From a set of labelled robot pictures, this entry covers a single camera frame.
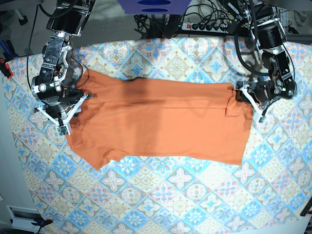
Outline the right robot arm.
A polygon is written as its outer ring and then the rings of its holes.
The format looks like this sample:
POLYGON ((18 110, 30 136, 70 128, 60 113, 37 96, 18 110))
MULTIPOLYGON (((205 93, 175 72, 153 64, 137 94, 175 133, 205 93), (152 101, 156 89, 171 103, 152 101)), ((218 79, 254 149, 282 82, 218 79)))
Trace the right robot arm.
POLYGON ((94 4, 93 0, 58 0, 51 14, 39 5, 49 18, 46 28, 53 34, 43 48, 43 63, 39 75, 32 79, 31 92, 53 119, 65 119, 83 96, 76 88, 80 75, 75 74, 75 68, 82 65, 72 55, 71 37, 81 34, 94 4))

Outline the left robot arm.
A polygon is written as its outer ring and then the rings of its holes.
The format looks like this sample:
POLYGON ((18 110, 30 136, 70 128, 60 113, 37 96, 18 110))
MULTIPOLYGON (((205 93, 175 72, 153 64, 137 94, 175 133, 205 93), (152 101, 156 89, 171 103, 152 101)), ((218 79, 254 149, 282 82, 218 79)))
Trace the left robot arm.
POLYGON ((256 75, 252 81, 236 84, 239 98, 255 108, 267 109, 280 99, 292 99, 297 94, 294 63, 284 42, 286 34, 277 9, 251 0, 240 0, 237 6, 238 25, 234 31, 237 57, 245 69, 256 75), (248 65, 242 57, 238 38, 246 30, 252 43, 250 51, 262 50, 261 62, 267 72, 260 72, 248 65))

